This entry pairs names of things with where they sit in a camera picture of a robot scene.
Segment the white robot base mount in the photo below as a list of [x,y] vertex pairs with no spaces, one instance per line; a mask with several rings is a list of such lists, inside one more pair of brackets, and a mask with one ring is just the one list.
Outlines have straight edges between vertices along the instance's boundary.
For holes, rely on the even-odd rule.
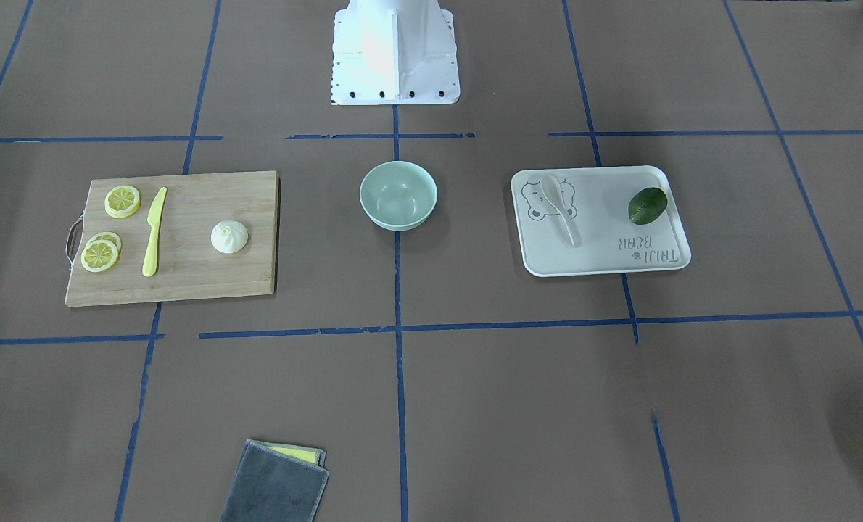
[[439,2],[350,1],[333,29],[333,105],[459,102],[454,17]]

